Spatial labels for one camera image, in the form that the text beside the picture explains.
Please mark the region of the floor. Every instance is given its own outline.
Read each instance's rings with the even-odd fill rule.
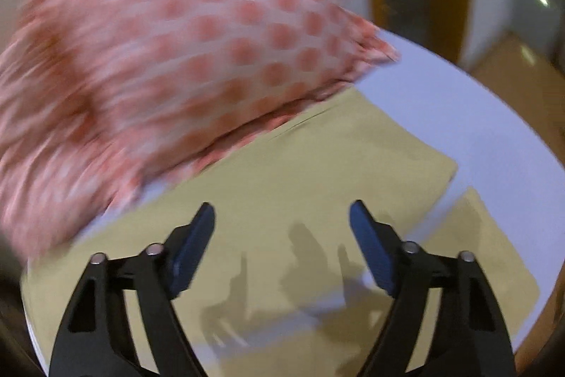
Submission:
[[[515,34],[509,34],[471,75],[520,115],[565,165],[565,74]],[[532,361],[563,314],[565,267],[535,328],[516,356],[519,369]]]
[[[563,27],[565,0],[513,0],[510,30],[540,55],[552,60]]]

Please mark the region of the pillow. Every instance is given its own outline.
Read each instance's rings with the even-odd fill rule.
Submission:
[[[351,71],[366,52],[355,22],[340,0],[28,0],[0,57],[9,240],[38,256],[132,203],[144,181]]]

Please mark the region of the blue gripper pad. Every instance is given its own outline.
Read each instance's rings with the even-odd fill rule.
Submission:
[[[349,224],[375,283],[396,296],[396,258],[402,241],[394,229],[376,222],[361,200],[349,209]]]
[[[188,226],[186,239],[168,264],[168,291],[176,298],[188,289],[200,264],[208,242],[214,233],[216,213],[213,206],[203,203]]]

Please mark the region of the folded yellow towel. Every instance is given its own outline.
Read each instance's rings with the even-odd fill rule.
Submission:
[[[364,200],[376,219],[405,236],[442,196],[455,170],[451,159],[358,91],[346,90],[67,254],[32,267],[23,292],[41,350],[50,356],[92,253],[135,255],[190,221],[207,201],[216,208],[216,232],[191,288],[174,307],[211,377],[311,377],[340,373],[344,366],[353,375],[390,300],[359,281],[365,265],[349,229],[349,205]],[[343,301],[344,288],[347,308],[329,308],[325,302]],[[131,310],[134,334],[142,337],[138,311]],[[313,323],[314,331],[304,329]],[[138,351],[141,363],[154,369],[146,343]]]
[[[429,253],[449,257],[456,257],[465,250],[475,253],[500,305],[510,336],[518,333],[536,304],[540,289],[475,189],[467,189],[423,246]],[[426,360],[439,302],[440,290],[435,289],[428,296],[412,367]]]

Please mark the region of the towel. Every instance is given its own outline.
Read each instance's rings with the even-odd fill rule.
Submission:
[[[364,200],[376,219],[405,236],[455,171],[451,159],[350,88],[68,253],[33,264],[23,282],[30,323],[49,357],[92,253],[135,255],[190,221],[207,201],[216,208],[216,231],[174,308],[211,377],[354,375],[390,300],[363,281],[349,205]],[[128,300],[141,363],[155,369],[135,294]]]

